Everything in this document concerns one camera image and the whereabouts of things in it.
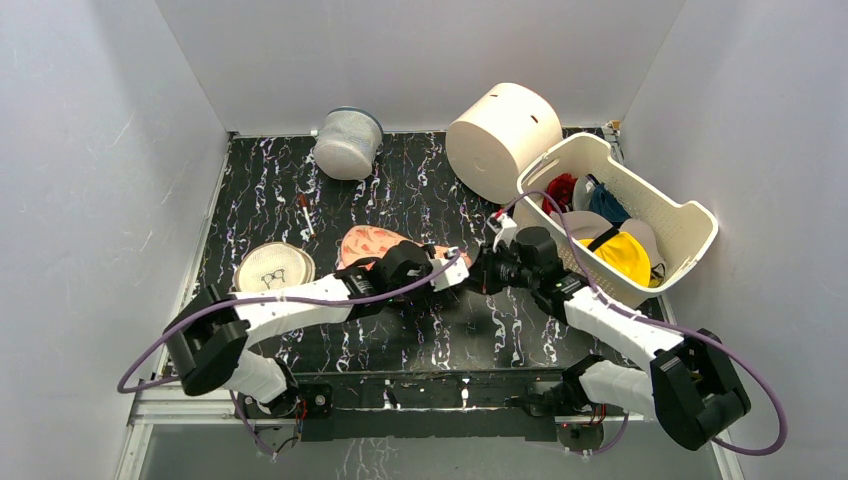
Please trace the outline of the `strawberry print mesh laundry bag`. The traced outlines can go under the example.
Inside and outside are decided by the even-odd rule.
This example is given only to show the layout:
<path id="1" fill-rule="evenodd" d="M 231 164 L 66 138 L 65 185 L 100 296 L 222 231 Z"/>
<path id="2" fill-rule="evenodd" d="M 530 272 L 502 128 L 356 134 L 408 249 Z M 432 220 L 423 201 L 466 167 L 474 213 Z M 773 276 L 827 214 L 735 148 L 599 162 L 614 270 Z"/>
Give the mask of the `strawberry print mesh laundry bag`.
<path id="1" fill-rule="evenodd" d="M 390 248 L 402 241 L 423 246 L 423 243 L 415 242 L 392 230 L 372 225 L 355 225 L 341 240 L 335 270 L 348 268 L 361 259 L 383 258 Z"/>

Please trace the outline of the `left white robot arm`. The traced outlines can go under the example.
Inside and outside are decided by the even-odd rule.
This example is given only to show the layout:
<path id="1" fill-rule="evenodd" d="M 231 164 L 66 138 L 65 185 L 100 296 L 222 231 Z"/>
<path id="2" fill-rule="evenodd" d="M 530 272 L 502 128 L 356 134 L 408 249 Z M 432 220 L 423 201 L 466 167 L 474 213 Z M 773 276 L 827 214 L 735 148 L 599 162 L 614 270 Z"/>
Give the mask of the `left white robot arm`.
<path id="1" fill-rule="evenodd" d="M 400 306 L 433 290 L 435 249 L 402 241 L 314 282 L 262 294 L 222 296 L 210 287 L 169 324 L 165 345 L 182 391 L 218 389 L 252 399 L 275 416 L 294 411 L 300 389 L 283 362 L 252 352 L 267 338 L 342 324 Z"/>

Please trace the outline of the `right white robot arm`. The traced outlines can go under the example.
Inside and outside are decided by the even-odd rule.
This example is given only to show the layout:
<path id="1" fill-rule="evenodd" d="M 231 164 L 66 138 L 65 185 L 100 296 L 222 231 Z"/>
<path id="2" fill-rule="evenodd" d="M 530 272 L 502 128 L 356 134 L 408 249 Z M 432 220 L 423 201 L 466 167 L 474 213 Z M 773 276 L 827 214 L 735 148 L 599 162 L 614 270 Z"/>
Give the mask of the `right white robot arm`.
<path id="1" fill-rule="evenodd" d="M 542 227 L 520 230 L 481 248 L 466 281 L 493 295 L 506 287 L 530 292 L 547 315 L 584 331 L 632 362 L 622 367 L 589 355 L 563 372 L 565 405 L 577 414 L 613 404 L 659 422 L 678 445 L 697 450 L 751 410 L 751 402 L 717 337 L 696 337 L 636 320 L 635 312 L 604 301 L 580 273 L 564 267 Z"/>

